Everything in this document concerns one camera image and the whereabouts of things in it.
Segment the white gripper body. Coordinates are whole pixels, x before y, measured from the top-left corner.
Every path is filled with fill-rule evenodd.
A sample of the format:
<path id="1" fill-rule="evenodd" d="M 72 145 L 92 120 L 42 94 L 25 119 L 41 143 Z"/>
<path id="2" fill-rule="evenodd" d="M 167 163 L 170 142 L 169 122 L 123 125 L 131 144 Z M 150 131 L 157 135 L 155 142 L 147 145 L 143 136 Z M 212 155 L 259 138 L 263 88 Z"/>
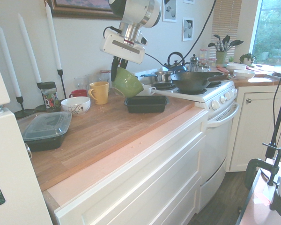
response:
<path id="1" fill-rule="evenodd" d="M 105 32 L 100 44 L 100 50 L 137 64 L 141 64 L 145 56 L 145 48 L 143 46 L 125 43 L 124 38 L 113 31 Z"/>

